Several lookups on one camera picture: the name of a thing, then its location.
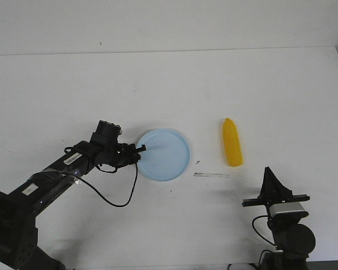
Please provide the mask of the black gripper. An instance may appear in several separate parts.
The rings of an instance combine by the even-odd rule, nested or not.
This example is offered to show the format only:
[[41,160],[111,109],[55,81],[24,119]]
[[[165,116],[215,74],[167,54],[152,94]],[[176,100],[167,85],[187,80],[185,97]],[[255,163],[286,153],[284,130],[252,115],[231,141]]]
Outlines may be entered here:
[[136,148],[134,143],[116,143],[100,156],[100,166],[122,168],[137,163],[137,154],[146,151],[146,146]]
[[308,195],[294,195],[290,189],[285,187],[273,171],[267,166],[264,170],[263,183],[261,186],[260,197],[255,199],[244,199],[242,202],[243,207],[260,206],[266,207],[266,211],[269,213],[269,207],[278,203],[290,203],[290,202],[305,202],[309,201]]

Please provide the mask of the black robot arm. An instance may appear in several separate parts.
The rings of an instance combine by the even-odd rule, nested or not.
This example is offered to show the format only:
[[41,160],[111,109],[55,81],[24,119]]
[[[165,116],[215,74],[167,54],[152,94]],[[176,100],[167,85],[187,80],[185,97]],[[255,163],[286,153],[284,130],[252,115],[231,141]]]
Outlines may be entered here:
[[94,168],[137,165],[146,147],[118,142],[121,133],[120,126],[101,120],[89,141],[65,148],[62,157],[9,194],[0,191],[1,263],[12,269],[65,269],[38,247],[36,217]]
[[254,199],[244,199],[243,207],[260,206],[266,208],[266,214],[254,218],[251,222],[253,230],[256,220],[267,219],[273,241],[263,235],[260,237],[275,247],[275,251],[261,252],[257,269],[308,269],[307,258],[316,245],[313,231],[300,223],[309,216],[301,203],[310,200],[310,196],[295,195],[285,187],[267,166],[264,170],[260,194]]

